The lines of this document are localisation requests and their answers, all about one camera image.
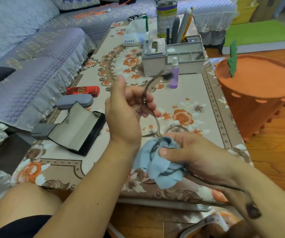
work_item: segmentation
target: person's right hand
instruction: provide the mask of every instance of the person's right hand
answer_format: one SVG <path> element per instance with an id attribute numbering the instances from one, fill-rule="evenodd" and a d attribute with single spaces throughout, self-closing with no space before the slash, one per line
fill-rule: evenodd
<path id="1" fill-rule="evenodd" d="M 180 149 L 161 148 L 159 155 L 171 162 L 187 162 L 187 169 L 205 180 L 236 186 L 236 175 L 242 167 L 245 168 L 247 165 L 238 157 L 218 147 L 203 136 L 191 132 L 167 133 L 164 136 L 176 141 Z M 192 179 L 192 181 L 224 191 L 223 188 L 210 186 L 196 179 Z"/>

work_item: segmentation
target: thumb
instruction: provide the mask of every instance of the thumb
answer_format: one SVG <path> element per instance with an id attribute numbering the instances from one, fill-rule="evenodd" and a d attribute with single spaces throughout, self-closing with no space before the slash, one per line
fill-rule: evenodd
<path id="1" fill-rule="evenodd" d="M 161 148 L 159 155 L 174 163 L 188 162 L 191 159 L 191 151 L 186 148 Z"/>
<path id="2" fill-rule="evenodd" d="M 116 82 L 113 82 L 110 90 L 110 101 L 119 102 L 120 100 L 126 100 L 125 98 L 126 81 L 121 75 L 116 77 Z"/>

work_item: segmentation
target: hand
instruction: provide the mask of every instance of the hand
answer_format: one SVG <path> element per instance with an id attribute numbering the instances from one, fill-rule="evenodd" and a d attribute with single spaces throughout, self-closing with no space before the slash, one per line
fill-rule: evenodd
<path id="1" fill-rule="evenodd" d="M 105 115 L 110 139 L 124 143 L 135 150 L 141 146 L 140 117 L 146 118 L 151 114 L 145 105 L 133 111 L 141 104 L 143 92 L 143 87 L 126 87 L 125 78 L 117 76 L 110 91 L 110 98 L 105 101 Z M 161 116 L 161 113 L 156 110 L 153 96 L 149 92 L 147 93 L 147 104 L 154 111 L 156 117 Z"/>
<path id="2" fill-rule="evenodd" d="M 171 162 L 186 162 L 187 169 L 195 175 L 219 184 L 236 186 L 235 176 L 246 163 L 228 151 L 218 147 L 203 136 L 190 132 L 168 133 L 180 149 L 161 148 L 159 155 Z M 210 188 L 224 191 L 224 188 L 210 186 L 196 179 L 192 181 Z"/>

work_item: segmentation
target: gray desk organizer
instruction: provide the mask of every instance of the gray desk organizer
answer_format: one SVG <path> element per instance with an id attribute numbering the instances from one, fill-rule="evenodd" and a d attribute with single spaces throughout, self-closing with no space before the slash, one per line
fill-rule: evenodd
<path id="1" fill-rule="evenodd" d="M 201 73 L 204 65 L 204 46 L 200 35 L 193 36 L 196 41 L 169 44 L 164 38 L 145 41 L 142 63 L 145 76 L 155 76 L 163 69 L 171 69 L 173 57 L 178 57 L 179 73 Z"/>

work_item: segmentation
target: yellow basket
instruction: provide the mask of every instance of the yellow basket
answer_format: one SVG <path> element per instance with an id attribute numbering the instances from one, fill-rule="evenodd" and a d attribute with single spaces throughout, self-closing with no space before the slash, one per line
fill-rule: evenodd
<path id="1" fill-rule="evenodd" d="M 240 14 L 234 17 L 231 25 L 243 24 L 249 22 L 251 16 L 254 14 L 259 3 L 255 3 L 252 7 L 250 6 L 253 0 L 238 0 L 237 2 L 237 12 Z"/>

